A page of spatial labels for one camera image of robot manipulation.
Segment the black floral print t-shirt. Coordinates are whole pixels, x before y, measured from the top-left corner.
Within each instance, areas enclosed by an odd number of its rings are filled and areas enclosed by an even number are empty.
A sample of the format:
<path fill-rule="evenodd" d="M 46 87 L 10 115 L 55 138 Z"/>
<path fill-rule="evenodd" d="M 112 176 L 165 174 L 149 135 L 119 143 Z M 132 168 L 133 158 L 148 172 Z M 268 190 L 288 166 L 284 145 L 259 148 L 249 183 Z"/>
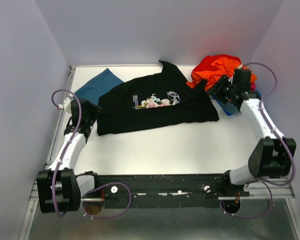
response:
<path fill-rule="evenodd" d="M 124 82 L 99 98 L 99 136 L 219 120 L 204 82 L 190 88 L 176 65 L 160 63 L 160 73 Z"/>

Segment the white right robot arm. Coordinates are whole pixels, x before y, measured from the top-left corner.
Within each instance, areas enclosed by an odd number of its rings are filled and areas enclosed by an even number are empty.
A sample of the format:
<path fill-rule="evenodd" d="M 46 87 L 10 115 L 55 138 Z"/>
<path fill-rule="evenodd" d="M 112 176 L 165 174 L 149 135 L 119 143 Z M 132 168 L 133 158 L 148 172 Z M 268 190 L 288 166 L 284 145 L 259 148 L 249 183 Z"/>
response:
<path fill-rule="evenodd" d="M 228 179 L 220 183 L 220 191 L 226 196 L 237 192 L 238 185 L 260 180 L 276 185 L 274 179 L 289 176 L 282 183 L 286 186 L 296 174 L 294 154 L 297 143 L 293 138 L 287 138 L 271 120 L 264 106 L 265 97 L 251 90 L 251 75 L 249 69 L 236 68 L 232 77 L 221 76 L 208 90 L 217 101 L 231 103 L 241 112 L 258 141 L 247 164 L 228 171 Z"/>

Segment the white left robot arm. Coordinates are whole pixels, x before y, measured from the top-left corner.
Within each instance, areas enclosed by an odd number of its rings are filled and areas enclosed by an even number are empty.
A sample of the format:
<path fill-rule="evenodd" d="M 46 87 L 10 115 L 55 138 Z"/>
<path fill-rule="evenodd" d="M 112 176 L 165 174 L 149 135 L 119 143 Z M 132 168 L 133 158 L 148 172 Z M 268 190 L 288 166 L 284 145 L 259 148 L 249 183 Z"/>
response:
<path fill-rule="evenodd" d="M 102 108 L 89 100 L 74 97 L 67 97 L 57 108 L 70 114 L 63 144 L 52 164 L 38 172 L 36 185 L 41 212 L 62 216 L 77 211 L 84 195 L 94 198 L 100 194 L 97 173 L 88 171 L 76 175 L 74 168 Z"/>

